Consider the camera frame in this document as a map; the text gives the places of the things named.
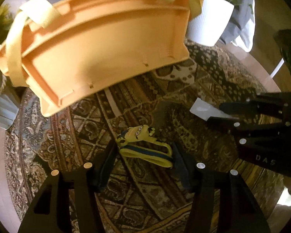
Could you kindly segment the orange plastic crate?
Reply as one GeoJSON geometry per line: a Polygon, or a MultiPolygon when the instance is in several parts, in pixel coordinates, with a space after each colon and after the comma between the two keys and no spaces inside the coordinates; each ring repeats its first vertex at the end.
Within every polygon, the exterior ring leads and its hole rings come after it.
{"type": "Polygon", "coordinates": [[[30,0],[0,46],[0,70],[49,117],[121,81],[189,58],[203,0],[30,0]]]}

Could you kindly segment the white paper tag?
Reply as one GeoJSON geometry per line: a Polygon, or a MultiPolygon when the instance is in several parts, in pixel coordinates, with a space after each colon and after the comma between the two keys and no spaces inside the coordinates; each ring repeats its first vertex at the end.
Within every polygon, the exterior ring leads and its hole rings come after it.
{"type": "Polygon", "coordinates": [[[197,98],[192,107],[190,108],[190,113],[196,115],[197,117],[207,121],[210,117],[218,118],[233,118],[232,116],[224,113],[223,111],[213,107],[211,104],[197,98]]]}

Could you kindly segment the white ribbed plant pot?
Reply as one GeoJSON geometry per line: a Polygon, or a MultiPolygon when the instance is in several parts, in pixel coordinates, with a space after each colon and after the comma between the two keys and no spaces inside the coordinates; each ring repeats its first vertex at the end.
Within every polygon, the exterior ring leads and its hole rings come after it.
{"type": "Polygon", "coordinates": [[[226,0],[203,0],[202,13],[188,23],[187,39],[214,46],[224,32],[234,10],[226,0]]]}

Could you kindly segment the sunflower bouquet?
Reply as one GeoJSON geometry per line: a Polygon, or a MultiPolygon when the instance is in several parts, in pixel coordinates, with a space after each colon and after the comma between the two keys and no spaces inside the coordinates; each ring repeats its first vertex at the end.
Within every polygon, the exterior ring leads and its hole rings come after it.
{"type": "Polygon", "coordinates": [[[4,42],[13,23],[13,14],[9,4],[0,6],[0,45],[4,42]]]}

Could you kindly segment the patterned oriental rug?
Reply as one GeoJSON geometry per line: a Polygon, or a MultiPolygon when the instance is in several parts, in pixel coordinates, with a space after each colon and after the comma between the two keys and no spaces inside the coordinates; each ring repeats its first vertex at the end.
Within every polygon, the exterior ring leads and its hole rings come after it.
{"type": "Polygon", "coordinates": [[[193,195],[174,167],[161,167],[126,152],[156,152],[172,158],[172,143],[207,169],[235,169],[265,218],[282,194],[282,176],[238,157],[230,132],[210,128],[190,113],[197,98],[218,107],[266,91],[228,50],[186,43],[184,62],[138,75],[44,117],[30,90],[5,141],[11,199],[22,219],[53,170],[70,172],[101,156],[110,140],[118,154],[102,192],[95,194],[105,232],[184,232],[193,195]]]}

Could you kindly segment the grey ribbed vase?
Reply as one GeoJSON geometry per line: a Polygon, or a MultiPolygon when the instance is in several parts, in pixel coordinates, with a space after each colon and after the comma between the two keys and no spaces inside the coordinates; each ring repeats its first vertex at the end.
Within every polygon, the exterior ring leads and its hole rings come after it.
{"type": "Polygon", "coordinates": [[[20,98],[7,78],[0,70],[0,128],[9,129],[19,111],[20,98]]]}

